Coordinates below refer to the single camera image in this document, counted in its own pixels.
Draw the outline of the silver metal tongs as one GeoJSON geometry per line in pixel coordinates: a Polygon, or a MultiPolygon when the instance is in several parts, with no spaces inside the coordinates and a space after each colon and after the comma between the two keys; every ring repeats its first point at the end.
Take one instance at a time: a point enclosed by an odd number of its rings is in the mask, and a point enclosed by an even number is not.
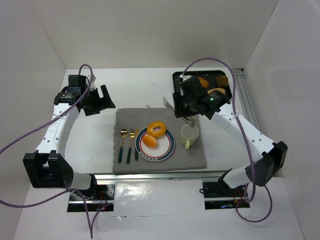
{"type": "MultiPolygon", "coordinates": [[[[175,107],[172,106],[165,97],[162,98],[163,100],[163,105],[172,110],[173,112],[175,111],[175,107]]],[[[189,116],[189,117],[181,117],[190,127],[194,128],[195,127],[195,119],[192,117],[192,116],[189,116]]]]}

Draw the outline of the orange glazed donut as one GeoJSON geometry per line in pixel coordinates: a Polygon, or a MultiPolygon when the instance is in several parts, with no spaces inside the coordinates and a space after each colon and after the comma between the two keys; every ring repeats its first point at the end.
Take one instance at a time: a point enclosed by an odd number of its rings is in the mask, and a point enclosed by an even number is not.
{"type": "Polygon", "coordinates": [[[147,134],[154,137],[162,137],[167,130],[166,125],[162,121],[154,121],[150,123],[147,127],[147,134]]]}

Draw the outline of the small orange bread roll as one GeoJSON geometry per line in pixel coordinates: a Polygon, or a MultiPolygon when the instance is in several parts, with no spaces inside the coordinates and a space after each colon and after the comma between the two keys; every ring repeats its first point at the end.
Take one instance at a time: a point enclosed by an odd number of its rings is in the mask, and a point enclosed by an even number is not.
{"type": "Polygon", "coordinates": [[[156,148],[158,146],[156,138],[148,134],[142,137],[142,141],[148,148],[156,148]]]}

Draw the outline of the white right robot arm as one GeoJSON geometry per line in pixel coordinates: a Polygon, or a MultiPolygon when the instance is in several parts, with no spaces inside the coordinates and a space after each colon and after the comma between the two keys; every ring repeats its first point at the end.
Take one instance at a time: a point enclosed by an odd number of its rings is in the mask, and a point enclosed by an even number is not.
{"type": "Polygon", "coordinates": [[[220,191],[226,193],[250,183],[264,187],[284,166],[288,146],[283,141],[275,142],[261,133],[237,112],[220,91],[214,90],[203,96],[175,92],[173,102],[177,118],[206,116],[247,150],[249,165],[227,170],[218,179],[220,191]]]}

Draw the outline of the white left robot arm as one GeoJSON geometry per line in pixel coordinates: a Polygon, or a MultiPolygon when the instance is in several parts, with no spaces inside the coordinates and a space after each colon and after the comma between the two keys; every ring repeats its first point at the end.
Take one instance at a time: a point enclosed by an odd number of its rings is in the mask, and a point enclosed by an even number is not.
{"type": "Polygon", "coordinates": [[[97,180],[92,174],[78,173],[65,160],[65,150],[72,127],[80,111],[86,116],[99,114],[104,109],[114,109],[107,87],[101,85],[103,96],[92,89],[81,96],[80,87],[68,87],[54,99],[52,120],[33,153],[26,153],[23,164],[34,188],[77,189],[93,194],[97,180]]]}

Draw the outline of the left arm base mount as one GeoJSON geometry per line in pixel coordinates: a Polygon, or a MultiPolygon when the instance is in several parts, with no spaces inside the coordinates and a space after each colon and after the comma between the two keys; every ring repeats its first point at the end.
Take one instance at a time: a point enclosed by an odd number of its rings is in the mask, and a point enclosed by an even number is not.
{"type": "MultiPolygon", "coordinates": [[[[102,212],[114,211],[114,197],[115,197],[115,184],[99,184],[95,187],[94,191],[81,190],[89,212],[102,212]]],[[[79,193],[71,193],[69,195],[67,212],[80,213],[85,212],[85,205],[79,193]]]]}

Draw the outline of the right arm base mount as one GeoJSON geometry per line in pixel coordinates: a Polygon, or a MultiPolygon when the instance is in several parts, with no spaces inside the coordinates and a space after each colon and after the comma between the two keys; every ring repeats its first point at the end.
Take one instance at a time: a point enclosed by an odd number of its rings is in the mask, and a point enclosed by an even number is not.
{"type": "Polygon", "coordinates": [[[223,192],[219,188],[218,182],[203,182],[199,192],[204,197],[205,210],[250,208],[250,204],[244,201],[245,186],[223,192]]]}

